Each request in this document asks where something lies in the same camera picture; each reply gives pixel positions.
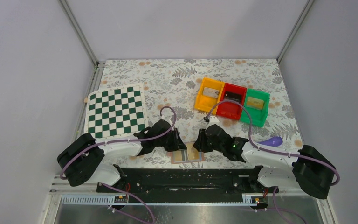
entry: gray wall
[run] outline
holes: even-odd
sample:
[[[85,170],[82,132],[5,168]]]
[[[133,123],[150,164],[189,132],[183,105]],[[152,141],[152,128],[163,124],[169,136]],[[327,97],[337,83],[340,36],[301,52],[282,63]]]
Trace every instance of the gray wall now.
[[[0,224],[34,224],[92,74],[55,0],[0,0]]]
[[[341,174],[339,223],[358,223],[358,1],[316,1],[281,69],[304,142]]]
[[[276,58],[307,0],[68,0],[95,55]]]

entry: metal floor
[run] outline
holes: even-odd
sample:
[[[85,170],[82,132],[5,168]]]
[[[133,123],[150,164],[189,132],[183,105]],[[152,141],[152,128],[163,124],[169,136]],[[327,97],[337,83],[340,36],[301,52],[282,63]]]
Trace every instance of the metal floor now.
[[[291,209],[302,215],[310,224],[322,224],[322,217],[314,198],[309,196],[276,197],[282,208]],[[269,207],[273,207],[270,197]],[[249,207],[240,206],[151,206],[158,224],[285,224],[274,210],[254,212]],[[126,206],[122,209],[142,220],[151,221],[144,206]],[[295,215],[283,212],[293,223],[303,221]],[[138,224],[120,213],[112,213],[107,206],[61,204],[55,224]]]

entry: floral pattern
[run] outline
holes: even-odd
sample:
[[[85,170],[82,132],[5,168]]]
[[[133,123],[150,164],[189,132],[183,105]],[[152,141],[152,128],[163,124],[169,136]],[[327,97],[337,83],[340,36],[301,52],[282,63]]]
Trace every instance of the floral pattern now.
[[[177,113],[176,127],[184,142],[197,139],[198,130],[205,128],[206,112],[194,109],[194,101],[204,77],[245,86],[270,93],[269,111],[264,127],[253,127],[252,137],[263,141],[280,136],[280,147],[297,150],[302,140],[285,85],[275,59],[215,60],[107,60],[100,89],[143,83],[149,125],[160,119],[159,110],[172,106]],[[169,110],[163,111],[171,116]],[[249,125],[219,117],[225,131],[232,136],[248,136]],[[138,157],[119,157],[104,162],[126,168],[246,168],[221,153],[205,154],[203,162],[171,164],[163,148]]]

